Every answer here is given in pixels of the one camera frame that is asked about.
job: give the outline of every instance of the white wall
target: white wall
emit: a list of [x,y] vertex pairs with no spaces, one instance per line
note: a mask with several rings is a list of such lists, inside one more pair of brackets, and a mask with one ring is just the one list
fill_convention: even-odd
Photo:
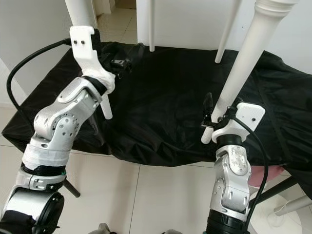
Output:
[[[9,69],[5,66],[2,59],[0,59],[0,107],[13,107],[13,104],[6,91],[6,80],[9,76],[9,73]],[[14,79],[12,81],[11,87],[14,98],[18,104],[22,104],[22,102],[26,99],[25,92]]]
[[[11,70],[34,51],[68,38],[71,25],[64,0],[0,0],[0,58]],[[15,77],[26,94],[34,90],[68,49],[56,48],[20,69]]]
[[[203,50],[218,48],[233,0],[154,0],[155,43]],[[255,0],[243,0],[227,49],[239,50],[254,15]],[[136,0],[137,39],[148,44],[148,1]],[[266,48],[298,70],[312,74],[312,1],[301,0],[279,25]]]
[[96,11],[96,15],[111,14],[115,9],[114,0],[93,0],[93,6]]

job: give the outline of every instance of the pink object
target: pink object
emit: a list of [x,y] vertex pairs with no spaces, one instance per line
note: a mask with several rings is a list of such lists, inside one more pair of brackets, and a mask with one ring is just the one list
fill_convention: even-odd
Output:
[[[269,175],[267,182],[277,177],[284,171],[281,166],[269,166]],[[252,166],[252,176],[250,177],[248,184],[253,187],[259,188],[264,175],[263,166]]]

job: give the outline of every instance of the white tape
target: white tape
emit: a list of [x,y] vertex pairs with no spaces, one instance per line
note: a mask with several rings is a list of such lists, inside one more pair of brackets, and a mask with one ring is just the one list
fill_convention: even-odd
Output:
[[106,71],[98,60],[98,53],[93,50],[91,35],[94,28],[91,26],[72,26],[69,30],[72,42],[73,55],[81,67],[83,76],[96,78],[107,88],[105,94],[115,89],[115,75]]
[[54,151],[27,145],[22,158],[25,166],[34,170],[38,166],[61,167],[66,166],[70,151]]

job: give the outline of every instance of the white chair leg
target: white chair leg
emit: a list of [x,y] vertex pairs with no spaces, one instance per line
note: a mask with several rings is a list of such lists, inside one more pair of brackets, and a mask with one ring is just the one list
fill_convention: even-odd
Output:
[[223,31],[223,34],[221,37],[221,41],[219,44],[218,52],[217,52],[215,60],[214,60],[216,63],[221,62],[226,43],[229,39],[229,35],[230,35],[231,29],[233,27],[233,24],[234,24],[234,21],[235,21],[235,18],[236,18],[236,15],[238,13],[238,10],[239,10],[241,3],[242,3],[242,0],[234,0],[234,2],[233,2],[233,6],[232,6],[232,9],[230,12],[230,17],[228,18],[228,21],[225,25],[225,28],[224,28],[224,31]]
[[149,0],[149,40],[150,51],[155,50],[155,0]]
[[109,104],[108,95],[104,94],[102,96],[103,101],[101,102],[101,108],[104,114],[105,119],[112,119],[113,113],[111,109],[111,105]]
[[[212,113],[213,122],[217,122],[225,114],[227,107],[232,105],[276,27],[298,2],[299,0],[256,1],[253,21]],[[211,133],[211,129],[206,128],[201,141],[209,143]]]

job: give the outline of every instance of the floor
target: floor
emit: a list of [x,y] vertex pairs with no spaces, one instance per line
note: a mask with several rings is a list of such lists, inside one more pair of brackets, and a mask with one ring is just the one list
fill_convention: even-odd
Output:
[[116,0],[116,7],[118,8],[126,8],[126,9],[136,9],[137,1],[136,0]]
[[136,10],[116,8],[111,15],[100,15],[97,25],[102,41],[137,44]]
[[[137,42],[135,10],[117,8],[112,15],[100,16],[98,26],[102,40]],[[0,131],[14,113],[14,109],[0,108]],[[21,157],[22,153],[0,136],[1,209],[14,184]],[[215,181],[213,163],[152,167],[113,156],[72,151],[66,169],[81,197],[74,198],[66,189],[60,189],[65,206],[57,234],[87,234],[102,222],[118,234],[160,234],[167,229],[200,234],[206,227]],[[269,182],[267,189],[288,176],[284,172]],[[281,193],[287,200],[303,194],[298,185]],[[304,234],[312,230],[311,209],[298,210]]]

